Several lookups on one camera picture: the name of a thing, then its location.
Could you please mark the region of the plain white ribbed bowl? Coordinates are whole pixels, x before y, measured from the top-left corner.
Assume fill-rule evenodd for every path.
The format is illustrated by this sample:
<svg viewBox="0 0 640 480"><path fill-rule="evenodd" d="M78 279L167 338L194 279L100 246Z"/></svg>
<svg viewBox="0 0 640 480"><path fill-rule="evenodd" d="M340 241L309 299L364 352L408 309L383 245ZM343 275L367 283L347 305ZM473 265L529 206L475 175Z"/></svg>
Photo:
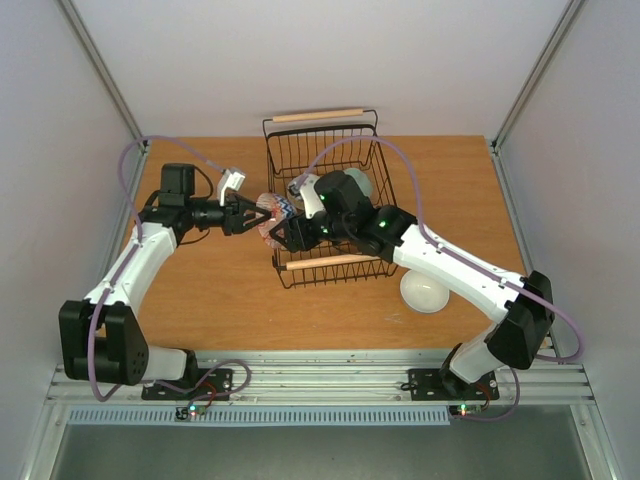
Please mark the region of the plain white ribbed bowl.
<svg viewBox="0 0 640 480"><path fill-rule="evenodd" d="M413 270L407 271L401 278L400 294L410 309L422 314L443 310L450 298L448 288Z"/></svg>

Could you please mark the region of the white blue patterned bowl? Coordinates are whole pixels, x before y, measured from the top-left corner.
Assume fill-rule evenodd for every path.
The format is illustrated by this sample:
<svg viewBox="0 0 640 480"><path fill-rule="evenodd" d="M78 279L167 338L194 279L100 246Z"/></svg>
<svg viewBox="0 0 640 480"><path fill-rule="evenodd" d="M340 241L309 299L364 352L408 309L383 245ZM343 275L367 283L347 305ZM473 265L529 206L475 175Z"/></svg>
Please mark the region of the white blue patterned bowl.
<svg viewBox="0 0 640 480"><path fill-rule="evenodd" d="M286 197L271 192L260 194L256 205L263 210L268 210L271 214L268 220L257 226L261 238L270 248L282 249L281 244L274 240L270 233L281 221L297 213L295 206Z"/></svg>

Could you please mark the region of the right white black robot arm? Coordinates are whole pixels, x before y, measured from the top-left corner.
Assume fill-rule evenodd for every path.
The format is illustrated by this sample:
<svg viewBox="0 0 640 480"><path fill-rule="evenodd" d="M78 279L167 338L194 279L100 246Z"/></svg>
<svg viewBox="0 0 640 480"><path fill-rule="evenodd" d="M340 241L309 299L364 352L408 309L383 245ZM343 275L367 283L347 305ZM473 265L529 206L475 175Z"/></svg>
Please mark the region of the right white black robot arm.
<svg viewBox="0 0 640 480"><path fill-rule="evenodd" d="M551 282L545 275L522 277L482 261L405 210L374 205L343 171L304 182L300 195L303 212L285 214L268 229L279 246L297 253L322 242L346 241L362 254L435 280L492 321L485 332L457 345L440 367L440 384L448 397L467 394L501 366L531 366L554 321Z"/></svg>

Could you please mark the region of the celadon green bowl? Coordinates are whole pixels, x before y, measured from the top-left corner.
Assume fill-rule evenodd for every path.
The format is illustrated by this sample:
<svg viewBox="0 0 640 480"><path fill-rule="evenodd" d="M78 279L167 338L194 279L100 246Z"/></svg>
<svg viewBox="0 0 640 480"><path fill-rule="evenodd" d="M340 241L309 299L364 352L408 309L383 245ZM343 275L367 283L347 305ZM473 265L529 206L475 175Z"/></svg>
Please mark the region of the celadon green bowl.
<svg viewBox="0 0 640 480"><path fill-rule="evenodd" d="M372 197L374 187L366 173L364 173L363 171L357 168L345 169L344 173L346 175L349 175L355 180L356 184L358 185L358 187L366 197L368 198Z"/></svg>

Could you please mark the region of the black wire dish rack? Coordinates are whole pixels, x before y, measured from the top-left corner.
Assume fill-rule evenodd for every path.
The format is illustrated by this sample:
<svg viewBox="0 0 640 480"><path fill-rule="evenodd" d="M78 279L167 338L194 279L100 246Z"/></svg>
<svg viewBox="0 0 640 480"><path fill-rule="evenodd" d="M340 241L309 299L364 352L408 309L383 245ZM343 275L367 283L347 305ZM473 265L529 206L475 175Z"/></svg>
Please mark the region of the black wire dish rack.
<svg viewBox="0 0 640 480"><path fill-rule="evenodd" d="M275 115L262 121L266 143L268 187L286 197L286 186L300 176L328 145L353 137L318 161L312 174L357 168L366 173L375 206L395 204L396 196L382 147L370 138L377 134L374 109L350 108ZM273 254L274 268L285 288L333 284L392 276L396 267L374 258L349 262L357 248L346 241L323 242L307 252Z"/></svg>

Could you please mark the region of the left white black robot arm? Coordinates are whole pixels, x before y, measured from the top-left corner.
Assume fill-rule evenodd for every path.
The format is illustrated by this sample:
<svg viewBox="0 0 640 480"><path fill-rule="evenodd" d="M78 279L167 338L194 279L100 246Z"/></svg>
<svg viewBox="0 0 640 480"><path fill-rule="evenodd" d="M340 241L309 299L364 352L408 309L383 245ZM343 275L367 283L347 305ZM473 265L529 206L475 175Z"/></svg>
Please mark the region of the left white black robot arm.
<svg viewBox="0 0 640 480"><path fill-rule="evenodd" d="M166 260L187 233L220 229L242 234L270 218L269 211L239 195L246 175L226 169L206 196L195 193L200 170L192 164L166 164L160 186L134 213L134 228L102 281L83 299L66 301L59 311L64 372L93 385L136 385L156 380L179 398L195 395L202 375L191 352L151 346L138 323L144 297Z"/></svg>

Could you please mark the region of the yellow patterned bowl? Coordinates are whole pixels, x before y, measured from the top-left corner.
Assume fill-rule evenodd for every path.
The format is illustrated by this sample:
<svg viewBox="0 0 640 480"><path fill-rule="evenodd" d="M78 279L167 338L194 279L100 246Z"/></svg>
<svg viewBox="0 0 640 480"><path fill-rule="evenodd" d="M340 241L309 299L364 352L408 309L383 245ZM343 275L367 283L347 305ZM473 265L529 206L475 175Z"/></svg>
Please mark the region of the yellow patterned bowl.
<svg viewBox="0 0 640 480"><path fill-rule="evenodd" d="M304 209L304 201L295 179L291 180L286 186L286 198L297 210Z"/></svg>

